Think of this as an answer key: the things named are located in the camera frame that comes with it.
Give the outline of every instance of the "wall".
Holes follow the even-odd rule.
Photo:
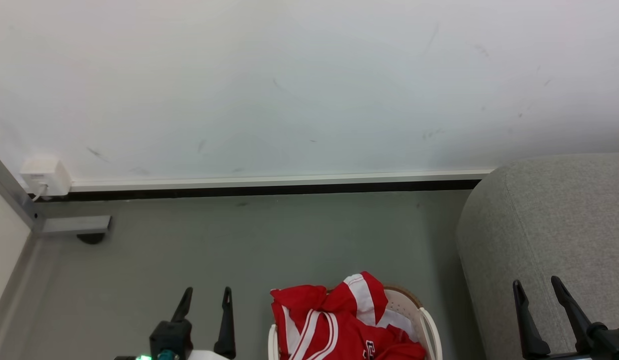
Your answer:
[[[28,225],[0,195],[0,300],[29,234]]]
[[[0,0],[0,157],[77,183],[619,151],[619,0]]]

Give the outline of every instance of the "clothing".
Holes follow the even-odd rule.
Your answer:
[[[366,271],[329,294],[324,286],[271,290],[281,360],[424,360],[407,317],[386,309],[383,284]]]

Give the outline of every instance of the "laundry basket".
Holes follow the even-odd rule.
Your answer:
[[[426,360],[443,360],[441,338],[436,324],[429,312],[421,305],[419,299],[409,291],[398,286],[385,286],[387,309],[397,312],[412,321],[412,326],[421,346],[427,352]],[[276,324],[270,328],[268,337],[268,358],[279,360],[278,333]]]

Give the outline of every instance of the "red fabric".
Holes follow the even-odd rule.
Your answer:
[[[378,323],[388,303],[383,285],[367,272],[349,276],[330,294],[323,286],[301,285],[272,290],[271,296],[281,360],[426,357],[423,347],[400,328],[376,327],[360,320]]]

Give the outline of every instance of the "white electrical socket box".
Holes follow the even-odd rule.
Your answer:
[[[21,169],[29,191],[39,195],[42,185],[47,185],[44,196],[63,196],[70,192],[72,179],[63,164],[53,157],[29,159]]]

